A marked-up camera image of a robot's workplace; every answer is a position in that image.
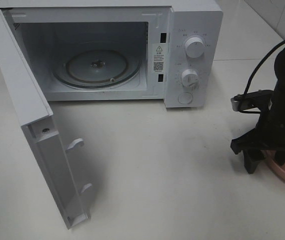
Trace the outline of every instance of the timer knob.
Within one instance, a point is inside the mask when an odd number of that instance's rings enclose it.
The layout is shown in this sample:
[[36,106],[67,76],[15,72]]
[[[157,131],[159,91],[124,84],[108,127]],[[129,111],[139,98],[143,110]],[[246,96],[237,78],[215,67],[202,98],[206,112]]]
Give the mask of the timer knob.
[[181,74],[181,83],[184,87],[195,87],[199,82],[198,73],[195,70],[187,69]]
[[188,57],[196,59],[204,53],[205,42],[200,36],[194,35],[188,38],[184,48]]

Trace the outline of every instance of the white wall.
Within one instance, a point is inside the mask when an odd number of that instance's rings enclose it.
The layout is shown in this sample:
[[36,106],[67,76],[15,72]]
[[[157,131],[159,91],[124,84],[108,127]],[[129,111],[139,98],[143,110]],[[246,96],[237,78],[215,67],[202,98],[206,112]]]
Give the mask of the white wall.
[[285,0],[245,0],[285,39]]

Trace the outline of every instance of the microwave button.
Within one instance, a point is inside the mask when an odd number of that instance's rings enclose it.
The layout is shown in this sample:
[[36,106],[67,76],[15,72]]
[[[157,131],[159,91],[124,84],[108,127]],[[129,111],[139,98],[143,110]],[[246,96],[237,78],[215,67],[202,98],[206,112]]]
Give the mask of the microwave button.
[[183,92],[178,96],[178,102],[181,104],[190,104],[194,96],[189,92]]

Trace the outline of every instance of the control panel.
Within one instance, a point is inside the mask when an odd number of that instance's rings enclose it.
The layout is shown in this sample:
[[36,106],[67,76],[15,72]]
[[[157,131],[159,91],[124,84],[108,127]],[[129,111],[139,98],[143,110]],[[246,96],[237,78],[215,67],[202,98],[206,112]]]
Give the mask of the control panel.
[[201,107],[205,103],[223,13],[173,14],[164,102],[167,108]]

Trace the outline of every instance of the black cable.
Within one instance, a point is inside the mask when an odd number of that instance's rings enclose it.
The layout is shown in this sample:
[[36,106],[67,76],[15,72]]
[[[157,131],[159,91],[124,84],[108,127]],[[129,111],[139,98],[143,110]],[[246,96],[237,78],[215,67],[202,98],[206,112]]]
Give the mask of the black cable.
[[238,111],[240,113],[243,113],[243,114],[260,114],[261,112],[260,111],[244,111],[244,110],[241,110],[241,107],[242,107],[242,104],[244,102],[244,99],[246,98],[246,95],[248,93],[248,90],[249,90],[249,87],[251,86],[251,83],[253,81],[253,78],[255,76],[255,74],[258,72],[259,68],[264,64],[264,62],[278,49],[280,48],[282,45],[285,44],[285,40],[283,40],[282,42],[278,43],[275,47],[273,47],[273,49],[271,49],[267,54],[266,56],[263,57],[263,59],[258,63],[258,65],[256,66],[256,68],[253,70],[252,74],[250,75],[249,79],[248,79],[248,82],[247,82],[247,85],[246,85],[246,88],[243,92],[243,95],[242,95],[242,98],[239,102],[239,105],[238,105]]

